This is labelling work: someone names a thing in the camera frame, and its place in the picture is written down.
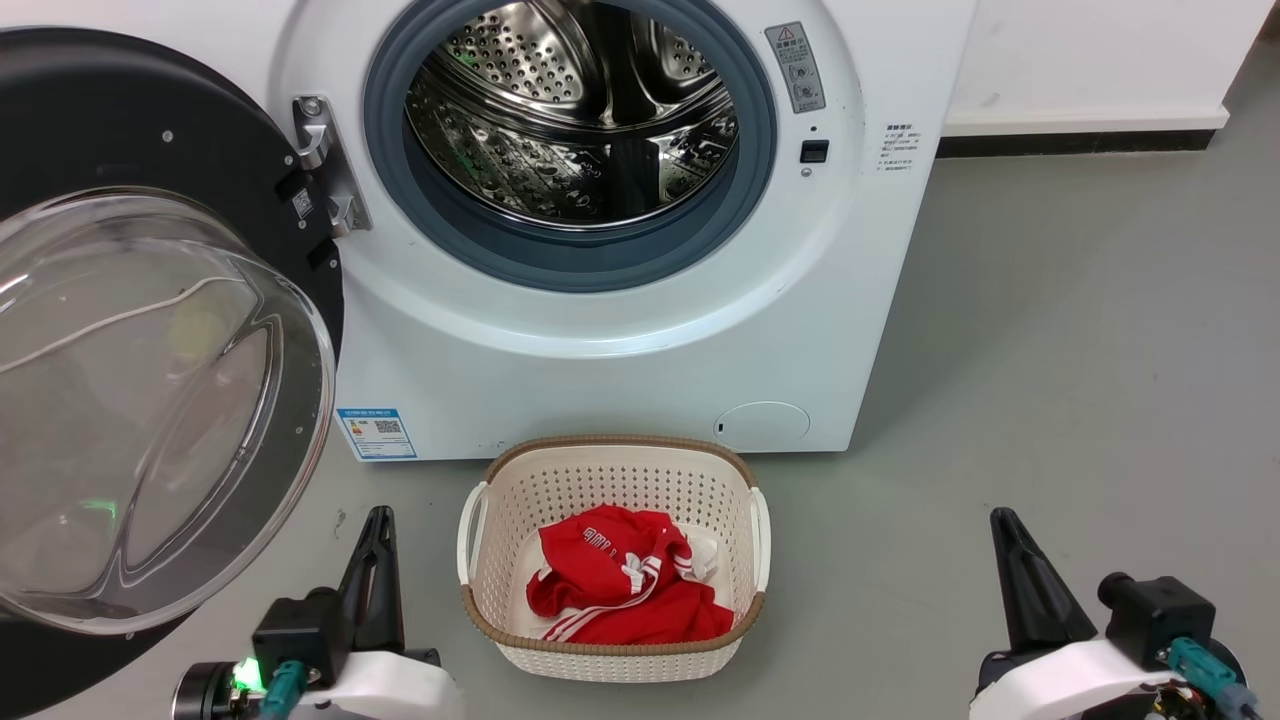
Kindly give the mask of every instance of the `open door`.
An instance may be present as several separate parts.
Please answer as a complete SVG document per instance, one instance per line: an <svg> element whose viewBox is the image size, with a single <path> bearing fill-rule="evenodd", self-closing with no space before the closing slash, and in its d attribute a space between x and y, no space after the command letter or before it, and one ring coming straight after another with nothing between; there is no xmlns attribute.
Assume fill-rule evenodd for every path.
<svg viewBox="0 0 1280 720"><path fill-rule="evenodd" d="M211 69L0 33L4 715L134 660L274 537L324 447L342 269L315 181Z"/></svg>

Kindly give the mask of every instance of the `red clothing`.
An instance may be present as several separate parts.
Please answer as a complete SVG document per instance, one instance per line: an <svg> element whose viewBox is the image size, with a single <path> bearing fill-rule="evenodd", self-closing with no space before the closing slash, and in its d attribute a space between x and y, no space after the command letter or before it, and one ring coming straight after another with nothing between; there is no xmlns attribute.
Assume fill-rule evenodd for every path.
<svg viewBox="0 0 1280 720"><path fill-rule="evenodd" d="M666 512L604 505L538 530L548 568L526 587L544 618L566 609L544 639L602 644L694 642L718 637L733 614L716 592L685 580L692 550Z"/></svg>

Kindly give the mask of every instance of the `floor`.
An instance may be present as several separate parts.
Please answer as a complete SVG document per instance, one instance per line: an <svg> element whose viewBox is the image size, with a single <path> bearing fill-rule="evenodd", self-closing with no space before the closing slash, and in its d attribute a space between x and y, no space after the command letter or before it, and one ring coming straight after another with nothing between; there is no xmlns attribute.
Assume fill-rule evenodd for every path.
<svg viewBox="0 0 1280 720"><path fill-rule="evenodd" d="M335 584L398 512L404 621L468 717L963 717L1005 643L987 527L1024 518L1100 625L1112 570L1175 574L1280 702L1280 47L1202 154L950 160L929 184L854 448L753 457L769 600L730 666L666 687L525 675L470 624L457 515L483 465L361 466L334 433L279 538L152 653L41 717L160 717L271 598Z"/></svg>

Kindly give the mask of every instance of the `door hinge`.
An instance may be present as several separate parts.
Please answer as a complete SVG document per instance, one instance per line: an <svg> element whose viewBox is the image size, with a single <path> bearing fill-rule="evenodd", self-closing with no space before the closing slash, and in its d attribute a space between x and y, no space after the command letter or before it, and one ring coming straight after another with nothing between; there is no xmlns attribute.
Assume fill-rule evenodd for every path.
<svg viewBox="0 0 1280 720"><path fill-rule="evenodd" d="M325 193L333 236L343 237L353 231L372 228L369 208L360 195L351 163L347 161L329 100L319 95L294 97L293 124L301 146L298 158L302 169L311 173Z"/></svg>

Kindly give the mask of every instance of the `white handle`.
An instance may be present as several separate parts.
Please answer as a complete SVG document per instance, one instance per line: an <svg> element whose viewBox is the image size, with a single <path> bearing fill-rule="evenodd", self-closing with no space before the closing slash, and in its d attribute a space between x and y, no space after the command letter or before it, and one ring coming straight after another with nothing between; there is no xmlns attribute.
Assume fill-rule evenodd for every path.
<svg viewBox="0 0 1280 720"><path fill-rule="evenodd" d="M481 482L467 496L467 503L462 506L462 519L458 520L458 582L463 585L471 584L475 574L474 556L475 548L480 547L480 537L484 533L484 515L476 520L476 512L484 510L489 503L484 502L485 491L489 483ZM471 523L476 523L475 542L471 542Z"/></svg>
<svg viewBox="0 0 1280 720"><path fill-rule="evenodd" d="M751 488L751 548L755 551L755 592L769 587L769 561L773 555L773 527L769 523L769 503L764 502L760 488Z"/></svg>

